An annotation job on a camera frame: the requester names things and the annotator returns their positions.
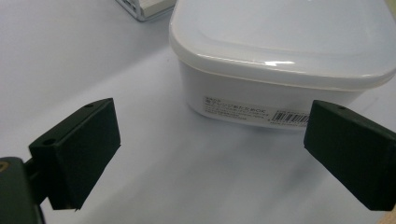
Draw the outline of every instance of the food storage container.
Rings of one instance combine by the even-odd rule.
[[[263,127],[303,129],[313,100],[348,105],[396,73],[385,1],[178,0],[170,44],[194,110]]]

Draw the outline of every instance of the white lid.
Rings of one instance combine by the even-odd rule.
[[[170,42],[211,74],[358,91],[396,73],[396,24],[384,1],[178,0]]]

